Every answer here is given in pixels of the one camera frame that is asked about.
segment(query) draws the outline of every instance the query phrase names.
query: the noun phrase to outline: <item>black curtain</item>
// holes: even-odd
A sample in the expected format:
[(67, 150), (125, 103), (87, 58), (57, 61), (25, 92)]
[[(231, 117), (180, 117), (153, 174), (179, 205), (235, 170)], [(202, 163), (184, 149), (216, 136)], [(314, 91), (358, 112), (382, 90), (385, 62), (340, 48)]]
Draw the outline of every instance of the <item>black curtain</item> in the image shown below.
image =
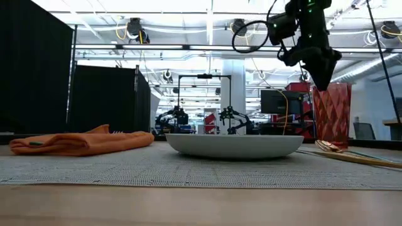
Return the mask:
[(68, 127), (86, 132), (102, 124), (134, 132), (135, 69), (78, 65), (72, 84)]
[(73, 30), (29, 0), (0, 6), (0, 131), (64, 132)]
[(138, 70), (136, 74), (136, 105), (135, 128), (137, 131), (149, 132), (149, 118), (151, 115), (151, 89), (143, 74)]

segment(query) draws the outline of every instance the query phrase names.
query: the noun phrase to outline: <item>orange cloth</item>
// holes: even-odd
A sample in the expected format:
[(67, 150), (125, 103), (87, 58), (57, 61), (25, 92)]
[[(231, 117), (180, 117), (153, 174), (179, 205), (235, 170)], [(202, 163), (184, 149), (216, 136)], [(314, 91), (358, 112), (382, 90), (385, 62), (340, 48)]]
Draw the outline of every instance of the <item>orange cloth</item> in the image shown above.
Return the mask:
[(109, 125), (103, 125), (86, 133), (49, 134), (15, 139), (10, 142), (10, 147), (14, 154), (92, 156), (145, 147), (150, 145), (153, 139), (154, 136), (148, 132), (111, 134)]

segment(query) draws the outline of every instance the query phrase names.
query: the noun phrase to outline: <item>woven mat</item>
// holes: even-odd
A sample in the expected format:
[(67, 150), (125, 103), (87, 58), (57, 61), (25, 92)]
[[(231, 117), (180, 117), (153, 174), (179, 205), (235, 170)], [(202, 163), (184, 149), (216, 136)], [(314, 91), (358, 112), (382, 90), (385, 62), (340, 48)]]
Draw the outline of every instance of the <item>woven mat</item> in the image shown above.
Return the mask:
[(216, 161), (178, 154), (167, 143), (86, 158), (0, 155), (0, 185), (41, 183), (402, 190), (402, 171), (300, 153), (266, 161)]

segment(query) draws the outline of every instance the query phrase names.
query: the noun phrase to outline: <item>white bowl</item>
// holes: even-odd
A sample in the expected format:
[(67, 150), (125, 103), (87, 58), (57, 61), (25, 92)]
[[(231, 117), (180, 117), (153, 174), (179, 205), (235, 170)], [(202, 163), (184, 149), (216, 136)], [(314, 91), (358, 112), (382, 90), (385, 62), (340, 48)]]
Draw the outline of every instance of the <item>white bowl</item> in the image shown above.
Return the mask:
[(166, 134), (176, 151), (212, 158), (277, 158), (295, 152), (303, 136)]

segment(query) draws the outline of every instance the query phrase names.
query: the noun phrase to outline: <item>wooden table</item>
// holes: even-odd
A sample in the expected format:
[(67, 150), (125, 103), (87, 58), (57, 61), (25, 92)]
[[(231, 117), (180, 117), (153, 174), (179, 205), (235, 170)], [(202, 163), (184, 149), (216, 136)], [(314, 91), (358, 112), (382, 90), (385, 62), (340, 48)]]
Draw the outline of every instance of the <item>wooden table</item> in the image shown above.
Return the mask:
[(399, 125), (397, 118), (392, 120), (384, 120), (383, 124), (385, 126), (389, 126), (392, 141), (402, 141), (402, 126)]
[(402, 192), (0, 186), (0, 225), (401, 225)]

